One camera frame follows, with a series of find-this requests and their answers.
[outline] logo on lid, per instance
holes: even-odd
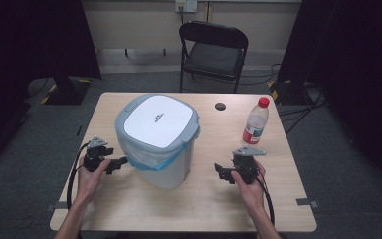
[[[163,116],[164,116],[164,113],[157,115],[157,117],[154,118],[154,122],[158,122]]]

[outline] wooden table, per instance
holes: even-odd
[[[84,142],[98,135],[124,156],[117,141],[114,120],[123,107],[140,93],[104,93],[86,132]],[[200,116],[201,133],[194,143],[191,171],[175,189],[158,188],[142,179],[129,164],[113,175],[104,175],[94,200],[84,216],[82,230],[92,231],[189,231],[252,232],[255,227],[240,197],[237,185],[220,180],[214,163],[232,167],[232,151],[242,147],[241,135],[248,112],[260,95],[164,94],[190,104]],[[316,222],[306,198],[277,109],[269,104],[270,116],[257,148],[267,155],[256,156],[266,169],[279,231],[310,232]],[[216,103],[226,109],[218,111]],[[60,201],[66,201],[67,184]],[[77,181],[73,195],[76,194]],[[51,228],[58,230],[67,209],[56,209]]]

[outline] chair seat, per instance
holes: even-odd
[[[240,49],[195,43],[185,61],[185,66],[189,69],[232,77],[239,72],[242,54]]]

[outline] red bottle cap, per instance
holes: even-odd
[[[259,107],[261,108],[266,108],[269,105],[269,99],[265,97],[260,97],[259,98]]]

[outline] black curtain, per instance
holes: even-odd
[[[355,145],[382,170],[382,1],[303,0],[279,77],[323,85]]]
[[[80,0],[0,1],[0,150],[38,78],[101,79]]]

